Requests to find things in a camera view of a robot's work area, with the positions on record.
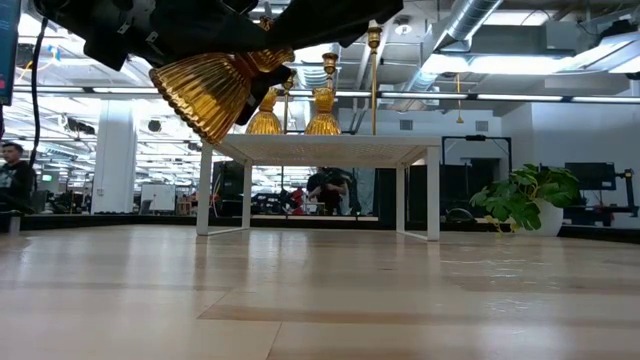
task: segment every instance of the man in black shirt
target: man in black shirt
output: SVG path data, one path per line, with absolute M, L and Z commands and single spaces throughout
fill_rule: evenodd
M 0 168 L 0 193 L 28 204 L 33 189 L 34 173 L 26 161 L 20 160 L 23 153 L 24 149 L 18 144 L 2 145 L 2 157 L 6 164 Z
M 315 197 L 318 202 L 324 203 L 324 214 L 333 215 L 334 210 L 338 215 L 340 211 L 341 195 L 347 193 L 347 183 L 344 179 L 319 167 L 317 173 L 307 180 L 309 198 Z

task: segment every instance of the ceiling light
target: ceiling light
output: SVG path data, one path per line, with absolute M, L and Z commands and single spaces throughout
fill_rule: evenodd
M 411 30 L 413 30 L 413 28 L 409 24 L 398 25 L 398 27 L 396 27 L 396 34 L 401 36 L 407 35 Z
M 640 97 L 624 96 L 575 96 L 572 102 L 590 104 L 640 104 Z
M 17 85 L 14 86 L 16 91 L 31 92 L 30 85 Z M 38 86 L 39 93 L 61 93 L 61 92 L 83 92 L 81 87 L 74 86 Z
M 336 96 L 369 98 L 371 97 L 371 93 L 368 91 L 336 91 Z
M 467 94 L 452 93 L 405 93 L 405 92 L 383 92 L 381 98 L 387 99 L 438 99 L 438 100 L 464 100 Z
M 480 94 L 478 100 L 496 101 L 561 101 L 562 96 L 551 95 L 502 95 L 502 94 Z
M 267 10 L 262 6 L 258 6 L 255 9 L 252 10 L 252 12 L 259 12 L 259 13 L 264 13 L 266 11 Z M 273 7 L 271 8 L 271 13 L 272 14 L 282 14 L 283 11 L 284 11 L 283 8 L 273 8 Z
M 621 50 L 630 43 L 631 41 L 622 41 L 619 43 L 596 46 L 593 49 L 581 52 L 573 58 L 565 60 L 565 64 L 562 67 L 562 70 L 571 71 L 587 69 L 589 66 L 594 65 L 598 61 L 607 58 L 609 55 L 612 55 L 616 51 Z
M 321 44 L 296 50 L 296 62 L 322 63 L 322 55 L 333 52 L 333 44 Z
M 635 74 L 640 72 L 640 56 L 636 56 L 626 63 L 609 70 L 609 72 L 614 74 Z
M 93 88 L 97 93 L 112 94 L 157 94 L 158 90 L 152 87 L 123 87 L 123 88 Z
M 469 64 L 460 56 L 432 54 L 422 65 L 421 71 L 425 74 L 463 73 L 469 71 Z
M 477 74 L 549 75 L 565 66 L 566 60 L 544 56 L 481 56 L 469 71 Z

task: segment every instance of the table top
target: table top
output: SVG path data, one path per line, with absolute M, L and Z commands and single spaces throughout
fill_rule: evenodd
M 395 168 L 440 146 L 440 137 L 231 134 L 214 149 L 253 165 Z

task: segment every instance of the gold vase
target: gold vase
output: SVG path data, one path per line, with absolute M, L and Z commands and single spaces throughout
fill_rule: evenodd
M 316 115 L 309 121 L 304 130 L 305 135 L 340 135 L 340 125 L 331 113 L 335 93 L 332 88 L 322 87 L 313 89 L 313 99 L 316 104 Z
M 273 113 L 273 107 L 276 105 L 277 100 L 278 90 L 272 87 L 260 103 L 259 111 L 251 119 L 247 127 L 247 134 L 277 135 L 282 133 L 280 120 Z
M 265 19 L 261 26 L 268 29 L 270 23 Z M 149 76 L 189 127 L 209 143 L 219 144 L 250 96 L 251 79 L 293 60 L 292 49 L 208 53 L 152 69 Z

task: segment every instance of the desk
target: desk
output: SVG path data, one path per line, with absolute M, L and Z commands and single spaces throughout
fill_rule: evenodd
M 242 205 L 242 227 L 209 232 L 213 150 L 244 164 L 244 193 L 251 194 L 253 165 L 326 166 L 396 169 L 396 231 L 424 240 L 440 238 L 440 151 L 439 137 L 238 135 L 230 134 L 219 145 L 203 143 L 198 188 L 198 235 L 217 235 L 249 229 L 251 197 Z M 405 171 L 424 159 L 427 164 L 427 237 L 405 231 Z

